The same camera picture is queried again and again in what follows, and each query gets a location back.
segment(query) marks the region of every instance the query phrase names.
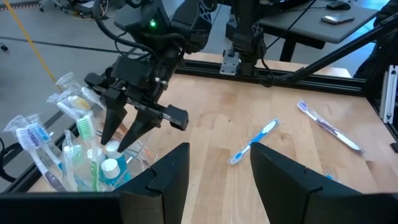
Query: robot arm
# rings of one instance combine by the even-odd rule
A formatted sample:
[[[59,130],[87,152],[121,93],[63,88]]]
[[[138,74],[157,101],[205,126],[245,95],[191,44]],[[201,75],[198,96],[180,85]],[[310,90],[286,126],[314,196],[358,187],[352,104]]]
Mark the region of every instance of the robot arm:
[[[114,34],[104,30],[98,17],[100,1],[96,0],[93,6],[100,29],[115,41],[122,44],[128,42],[115,39]],[[202,2],[185,0],[171,20],[162,0],[130,2],[118,11],[114,24],[136,41],[128,45],[137,46],[148,51],[148,54],[135,59],[119,56],[104,77],[91,73],[85,78],[92,89],[102,94],[107,106],[101,144],[106,144],[122,123],[127,114],[124,109],[126,103],[134,105],[138,112],[120,143],[119,152],[123,152],[151,129],[159,128],[163,119],[169,120],[173,127],[185,130],[188,113],[172,105],[161,106],[157,102],[167,89],[177,65],[183,63],[183,55],[199,52],[207,44],[211,30],[211,10]]]

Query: wooden tabletop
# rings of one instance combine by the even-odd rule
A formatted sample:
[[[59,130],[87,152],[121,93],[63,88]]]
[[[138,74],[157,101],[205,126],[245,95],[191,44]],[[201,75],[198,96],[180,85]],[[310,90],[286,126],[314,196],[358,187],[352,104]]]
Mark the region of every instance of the wooden tabletop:
[[[299,100],[362,146],[365,156],[304,115],[296,106]],[[159,103],[185,109],[190,117],[186,131],[165,121],[147,143],[160,157],[181,142],[191,145],[182,223],[267,223],[249,156],[233,167],[226,161],[273,118],[280,125],[263,144],[360,192],[398,192],[398,155],[389,146],[394,140],[365,98],[174,75]],[[135,110],[127,110],[124,122],[130,123]],[[31,190],[48,187],[40,179]]]

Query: green toothbrush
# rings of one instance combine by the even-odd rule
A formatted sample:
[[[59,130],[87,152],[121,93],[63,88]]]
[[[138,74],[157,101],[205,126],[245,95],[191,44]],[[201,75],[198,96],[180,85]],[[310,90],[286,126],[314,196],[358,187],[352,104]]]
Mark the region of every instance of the green toothbrush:
[[[98,146],[96,142],[95,127],[90,115],[86,115],[76,121],[77,129],[81,140],[85,146],[90,143],[91,150],[93,151],[93,159],[91,161],[91,175],[93,177],[93,191],[99,190],[99,177],[100,172],[98,168]]]

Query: small white bottle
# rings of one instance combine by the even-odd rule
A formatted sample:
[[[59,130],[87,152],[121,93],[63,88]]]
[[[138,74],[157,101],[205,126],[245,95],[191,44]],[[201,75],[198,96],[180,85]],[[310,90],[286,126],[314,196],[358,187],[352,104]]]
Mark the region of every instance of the small white bottle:
[[[121,185],[131,180],[131,174],[127,170],[127,162],[123,153],[118,152],[118,147],[120,145],[119,141],[110,141],[107,143],[105,149],[108,153],[108,157],[112,159],[116,159],[121,171],[121,174],[124,175],[123,181],[120,183]]]
[[[104,172],[105,184],[114,187],[120,176],[120,168],[116,159],[105,160],[101,164],[101,170]]]

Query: yellow line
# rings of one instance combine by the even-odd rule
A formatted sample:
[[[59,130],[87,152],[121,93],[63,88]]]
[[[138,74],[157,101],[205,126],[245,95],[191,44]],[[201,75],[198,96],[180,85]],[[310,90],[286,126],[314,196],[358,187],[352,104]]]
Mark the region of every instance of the yellow line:
[[[17,14],[15,13],[15,11],[12,9],[12,7],[10,6],[10,4],[8,3],[8,0],[4,0],[4,3],[6,4],[8,11],[11,13],[12,17],[14,18],[14,20],[18,23],[19,28],[22,30],[22,32],[25,35],[25,38],[27,39],[27,41],[29,42],[30,46],[32,47],[33,51],[36,54],[36,57],[39,59],[40,63],[43,65],[44,70],[48,73],[48,75],[50,76],[50,78],[52,79],[52,81],[54,83],[56,83],[56,79],[54,78],[54,76],[52,75],[50,69],[48,68],[48,66],[45,64],[44,59],[42,58],[42,56],[40,55],[39,51],[37,50],[36,46],[34,45],[34,43],[32,42],[32,40],[29,37],[29,34],[26,32],[24,26],[22,25],[22,23],[20,22],[20,20],[17,17]]]

